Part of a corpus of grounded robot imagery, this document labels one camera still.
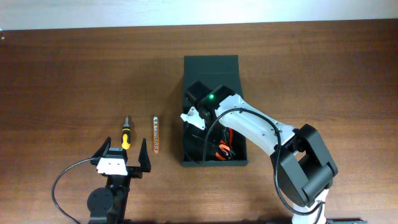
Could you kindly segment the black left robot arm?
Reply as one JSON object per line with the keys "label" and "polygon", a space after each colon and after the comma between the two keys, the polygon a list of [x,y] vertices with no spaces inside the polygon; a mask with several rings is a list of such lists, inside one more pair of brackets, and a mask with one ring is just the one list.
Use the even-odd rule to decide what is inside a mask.
{"label": "black left robot arm", "polygon": [[141,179],[151,171],[147,142],[142,140],[139,165],[127,165],[127,152],[120,147],[111,147],[111,138],[93,154],[91,164],[106,177],[106,185],[92,191],[87,199],[90,223],[122,224],[133,221],[125,217],[127,199],[132,179]]}

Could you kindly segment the red handled small cutters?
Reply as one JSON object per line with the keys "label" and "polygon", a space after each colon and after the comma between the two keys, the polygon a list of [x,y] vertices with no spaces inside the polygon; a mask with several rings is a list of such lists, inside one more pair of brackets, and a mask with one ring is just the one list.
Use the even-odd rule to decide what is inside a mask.
{"label": "red handled small cutters", "polygon": [[226,140],[229,146],[231,157],[235,157],[236,154],[233,149],[233,130],[231,128],[226,128]]}

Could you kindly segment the orange black handled pliers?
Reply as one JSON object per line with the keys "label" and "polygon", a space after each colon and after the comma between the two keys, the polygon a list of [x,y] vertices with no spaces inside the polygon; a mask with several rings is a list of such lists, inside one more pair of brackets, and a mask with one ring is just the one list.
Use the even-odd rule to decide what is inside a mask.
{"label": "orange black handled pliers", "polygon": [[227,161],[232,158],[231,148],[223,140],[220,141],[215,156],[221,161]]}

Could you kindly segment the orange socket bit rail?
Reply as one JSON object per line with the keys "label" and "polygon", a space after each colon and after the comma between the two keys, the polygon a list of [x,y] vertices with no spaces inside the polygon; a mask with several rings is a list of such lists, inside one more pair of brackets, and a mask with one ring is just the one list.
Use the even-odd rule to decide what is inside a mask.
{"label": "orange socket bit rail", "polygon": [[153,117],[153,150],[155,153],[159,152],[159,118],[157,116]]}

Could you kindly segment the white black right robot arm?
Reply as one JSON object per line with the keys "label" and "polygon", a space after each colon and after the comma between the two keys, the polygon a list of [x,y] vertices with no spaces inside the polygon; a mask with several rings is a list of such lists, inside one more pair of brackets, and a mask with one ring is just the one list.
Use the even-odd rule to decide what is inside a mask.
{"label": "white black right robot arm", "polygon": [[325,200],[338,168],[313,126],[280,123],[224,85],[212,90],[197,81],[185,97],[191,107],[180,117],[199,150],[195,162],[232,161],[248,139],[270,157],[274,187],[292,223],[328,223]]}

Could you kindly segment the yellow black screwdriver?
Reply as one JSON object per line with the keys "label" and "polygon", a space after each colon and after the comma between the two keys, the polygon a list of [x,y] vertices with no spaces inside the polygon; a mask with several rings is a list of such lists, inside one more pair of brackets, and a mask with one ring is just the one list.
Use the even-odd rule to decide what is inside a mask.
{"label": "yellow black screwdriver", "polygon": [[128,150],[131,146],[131,127],[129,124],[129,117],[127,116],[124,120],[121,136],[121,147]]}

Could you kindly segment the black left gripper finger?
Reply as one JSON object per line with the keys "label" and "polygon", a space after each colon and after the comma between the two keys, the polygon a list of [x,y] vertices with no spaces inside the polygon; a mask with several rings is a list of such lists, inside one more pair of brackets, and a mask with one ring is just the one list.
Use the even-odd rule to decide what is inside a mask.
{"label": "black left gripper finger", "polygon": [[142,140],[138,161],[142,172],[151,172],[152,166],[147,152],[147,141],[145,138]]}
{"label": "black left gripper finger", "polygon": [[104,153],[110,148],[111,138],[108,136],[103,145],[93,154],[92,158],[103,157]]}

